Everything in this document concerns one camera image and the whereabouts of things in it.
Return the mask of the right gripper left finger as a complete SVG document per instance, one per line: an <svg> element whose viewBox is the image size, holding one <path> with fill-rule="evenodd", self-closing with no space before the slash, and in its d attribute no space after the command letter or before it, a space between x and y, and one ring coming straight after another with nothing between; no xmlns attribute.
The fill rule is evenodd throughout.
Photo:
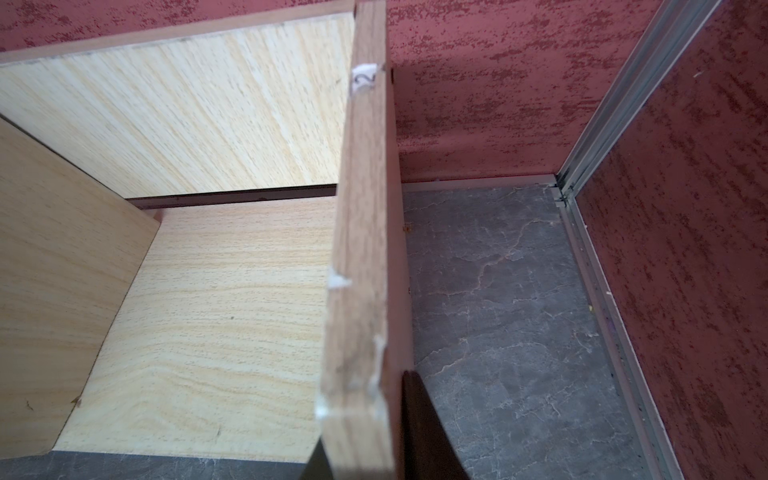
<svg viewBox="0 0 768 480"><path fill-rule="evenodd" d="M322 440L317 441L309 460L299 476L299 480L334 480Z"/></svg>

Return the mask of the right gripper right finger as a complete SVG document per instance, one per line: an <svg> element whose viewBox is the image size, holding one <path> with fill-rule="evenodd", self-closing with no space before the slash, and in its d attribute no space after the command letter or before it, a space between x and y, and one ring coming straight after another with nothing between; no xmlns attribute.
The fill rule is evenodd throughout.
<svg viewBox="0 0 768 480"><path fill-rule="evenodd" d="M403 373L402 426L405 479L470 479L416 371Z"/></svg>

